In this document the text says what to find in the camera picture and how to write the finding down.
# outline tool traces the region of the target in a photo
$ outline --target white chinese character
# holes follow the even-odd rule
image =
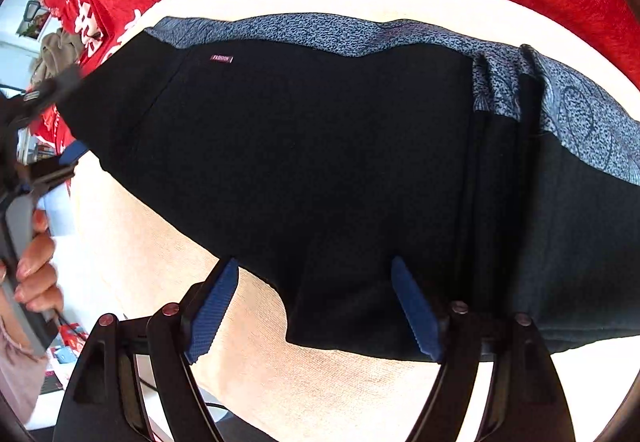
[[[141,17],[142,17],[142,13],[138,9],[135,9],[133,11],[133,19],[124,26],[124,32],[116,40],[118,44],[109,49],[109,51],[104,55],[104,57],[100,61],[100,64],[104,63],[107,59],[113,56],[118,50],[120,50],[120,48],[122,47],[122,38],[124,38],[125,32],[129,30],[131,27],[133,27]]]
[[[78,11],[75,32],[80,34],[80,39],[87,49],[87,55],[91,57],[102,45],[102,31],[98,27],[97,21],[95,21],[91,5],[87,2],[81,3],[78,0]]]

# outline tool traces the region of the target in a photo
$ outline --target gray cloth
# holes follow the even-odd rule
[[[84,51],[80,36],[59,28],[42,38],[40,57],[31,76],[31,86],[57,76],[62,70],[76,63]]]
[[[47,358],[34,358],[9,337],[0,320],[0,393],[26,424],[44,382]]]

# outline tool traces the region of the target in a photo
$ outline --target human hand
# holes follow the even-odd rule
[[[62,291],[58,287],[58,273],[49,263],[56,245],[47,232],[48,227],[46,213],[35,210],[33,230],[36,236],[22,254],[16,273],[20,285],[15,290],[14,299],[24,303],[32,312],[51,309],[60,312],[64,307]],[[5,275],[6,267],[0,262],[0,282]]]

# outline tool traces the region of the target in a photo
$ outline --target wall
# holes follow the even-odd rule
[[[0,83],[25,89],[31,79],[31,62],[37,54],[0,43]]]

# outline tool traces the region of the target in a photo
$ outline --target gray patterned waistband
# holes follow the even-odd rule
[[[260,39],[354,57],[416,43],[445,46],[473,59],[475,110],[520,120],[518,77],[533,76],[545,87],[540,129],[553,133],[591,167],[640,185],[639,123],[589,78],[528,45],[482,41],[411,20],[376,23],[332,14],[275,14],[231,22],[164,18],[146,32],[176,48]]]

